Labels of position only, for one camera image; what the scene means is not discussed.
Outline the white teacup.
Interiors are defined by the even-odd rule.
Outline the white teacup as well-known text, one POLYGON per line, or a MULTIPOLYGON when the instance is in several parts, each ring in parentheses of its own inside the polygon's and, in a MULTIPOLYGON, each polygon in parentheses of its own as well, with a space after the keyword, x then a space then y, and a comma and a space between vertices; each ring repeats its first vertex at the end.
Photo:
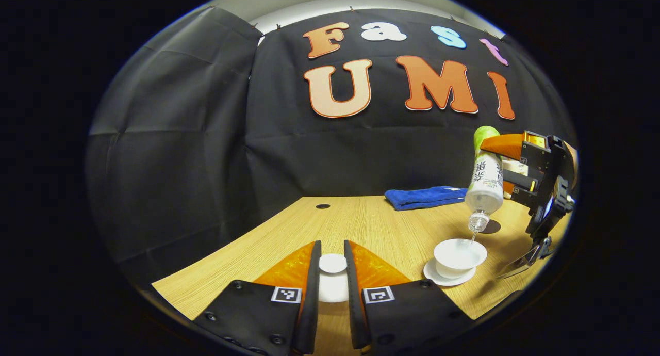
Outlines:
POLYGON ((447 279, 457 279, 483 264, 487 258, 485 246, 474 240, 455 238, 444 240, 433 250, 436 272, 447 279))

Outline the clear water bottle green label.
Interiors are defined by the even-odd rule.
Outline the clear water bottle green label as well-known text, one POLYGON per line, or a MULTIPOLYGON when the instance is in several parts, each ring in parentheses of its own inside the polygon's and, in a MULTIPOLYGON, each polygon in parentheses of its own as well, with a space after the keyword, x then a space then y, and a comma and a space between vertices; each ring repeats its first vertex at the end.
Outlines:
POLYGON ((481 150, 481 144, 485 139, 499 134, 492 126, 481 126, 474 132, 474 168, 465 196, 465 203, 471 211, 468 229, 474 236, 486 229, 490 215, 499 210, 504 203, 501 156, 481 150))

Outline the blue towel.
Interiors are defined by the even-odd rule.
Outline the blue towel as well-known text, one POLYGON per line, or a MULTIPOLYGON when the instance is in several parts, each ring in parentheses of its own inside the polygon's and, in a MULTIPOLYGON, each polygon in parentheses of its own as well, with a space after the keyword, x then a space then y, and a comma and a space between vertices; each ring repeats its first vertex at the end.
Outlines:
POLYGON ((409 211, 462 203, 467 191, 467 188, 443 185, 416 190, 390 189, 384 196, 396 211, 409 211))

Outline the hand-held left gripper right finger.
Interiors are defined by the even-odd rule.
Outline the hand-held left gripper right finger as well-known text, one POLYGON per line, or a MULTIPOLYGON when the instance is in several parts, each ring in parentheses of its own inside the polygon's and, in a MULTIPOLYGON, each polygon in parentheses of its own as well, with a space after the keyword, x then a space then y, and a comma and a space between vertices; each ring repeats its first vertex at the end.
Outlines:
POLYGON ((350 240, 344 241, 344 254, 354 349, 429 353, 476 325, 434 281, 410 280, 350 240))

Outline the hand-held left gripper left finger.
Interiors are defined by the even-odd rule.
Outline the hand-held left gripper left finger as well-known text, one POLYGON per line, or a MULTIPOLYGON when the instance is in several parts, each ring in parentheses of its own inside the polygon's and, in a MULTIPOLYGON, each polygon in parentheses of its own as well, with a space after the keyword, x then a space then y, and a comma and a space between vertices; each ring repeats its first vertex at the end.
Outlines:
POLYGON ((234 279, 194 323, 249 355, 312 354, 321 250, 322 243, 312 241, 254 281, 234 279))

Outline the white teacup lid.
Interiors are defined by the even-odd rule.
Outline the white teacup lid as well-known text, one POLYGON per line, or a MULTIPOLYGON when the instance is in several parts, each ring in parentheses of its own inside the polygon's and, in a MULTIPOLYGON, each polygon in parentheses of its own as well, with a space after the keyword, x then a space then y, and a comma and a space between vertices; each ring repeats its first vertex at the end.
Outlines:
POLYGON ((319 301, 325 303, 346 302, 349 299, 348 263, 340 253, 321 255, 319 301))

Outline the white saucer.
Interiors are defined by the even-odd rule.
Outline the white saucer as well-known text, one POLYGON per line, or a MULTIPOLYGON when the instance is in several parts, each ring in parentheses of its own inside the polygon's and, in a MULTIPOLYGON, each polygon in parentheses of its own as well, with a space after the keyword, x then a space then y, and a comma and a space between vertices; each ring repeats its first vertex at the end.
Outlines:
POLYGON ((423 268, 423 274, 426 279, 429 279, 436 283, 436 285, 439 286, 456 286, 456 285, 462 285, 463 283, 466 283, 470 279, 474 277, 476 274, 476 267, 472 267, 471 269, 465 271, 462 276, 459 278, 446 278, 444 276, 441 276, 441 274, 438 273, 437 266, 438 262, 435 258, 432 258, 429 260, 424 265, 423 268))

